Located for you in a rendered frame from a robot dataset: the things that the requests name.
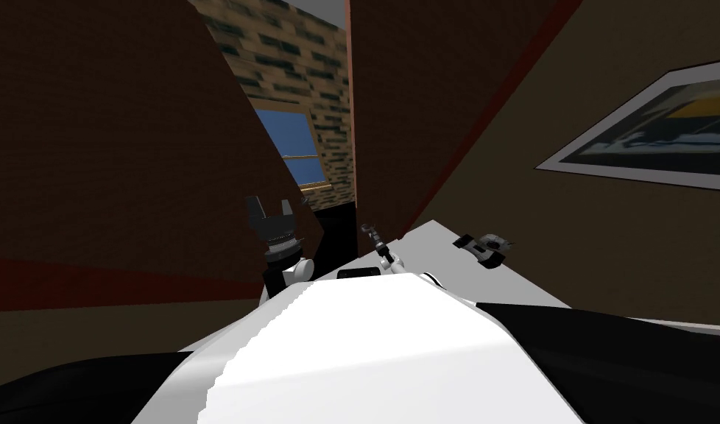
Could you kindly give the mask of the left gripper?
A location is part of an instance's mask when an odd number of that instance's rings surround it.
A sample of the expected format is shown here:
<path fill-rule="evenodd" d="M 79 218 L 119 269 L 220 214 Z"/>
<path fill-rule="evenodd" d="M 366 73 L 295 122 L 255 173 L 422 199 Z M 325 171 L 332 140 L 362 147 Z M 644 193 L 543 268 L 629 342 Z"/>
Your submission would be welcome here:
<path fill-rule="evenodd" d="M 282 200 L 282 215 L 265 216 L 259 197 L 246 197 L 245 204 L 250 227 L 257 237 L 271 243 L 278 239 L 293 239 L 296 220 L 290 201 Z"/>

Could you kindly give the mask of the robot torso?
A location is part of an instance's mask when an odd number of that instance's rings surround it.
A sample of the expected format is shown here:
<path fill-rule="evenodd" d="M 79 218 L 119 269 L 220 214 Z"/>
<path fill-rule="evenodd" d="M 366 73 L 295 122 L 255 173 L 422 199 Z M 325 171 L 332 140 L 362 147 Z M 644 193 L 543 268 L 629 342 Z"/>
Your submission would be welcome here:
<path fill-rule="evenodd" d="M 585 424 L 495 317 L 403 273 L 296 283 L 188 347 L 132 424 Z"/>

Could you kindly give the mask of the brown door leaf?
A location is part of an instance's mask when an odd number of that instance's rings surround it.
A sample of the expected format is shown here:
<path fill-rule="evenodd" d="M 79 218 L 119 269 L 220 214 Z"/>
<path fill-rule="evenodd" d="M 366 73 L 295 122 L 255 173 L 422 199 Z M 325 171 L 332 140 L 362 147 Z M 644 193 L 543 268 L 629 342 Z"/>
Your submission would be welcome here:
<path fill-rule="evenodd" d="M 581 0 L 348 0 L 356 217 L 402 236 L 484 109 Z"/>

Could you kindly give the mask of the blue window with wooden frame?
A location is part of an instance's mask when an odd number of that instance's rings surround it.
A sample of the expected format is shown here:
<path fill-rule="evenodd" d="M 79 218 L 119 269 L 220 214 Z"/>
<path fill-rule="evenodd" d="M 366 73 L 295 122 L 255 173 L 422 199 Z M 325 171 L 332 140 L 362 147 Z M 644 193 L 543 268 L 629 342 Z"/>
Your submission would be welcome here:
<path fill-rule="evenodd" d="M 328 186 L 314 130 L 305 113 L 259 108 L 255 112 L 296 184 L 305 190 Z"/>

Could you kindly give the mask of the white framed wall picture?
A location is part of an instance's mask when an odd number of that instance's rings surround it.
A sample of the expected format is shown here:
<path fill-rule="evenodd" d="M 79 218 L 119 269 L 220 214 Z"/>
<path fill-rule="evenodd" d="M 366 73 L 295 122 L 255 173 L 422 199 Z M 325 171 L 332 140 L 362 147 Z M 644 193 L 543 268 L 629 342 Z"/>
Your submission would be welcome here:
<path fill-rule="evenodd" d="M 720 191 L 720 60 L 665 73 L 538 169 Z"/>

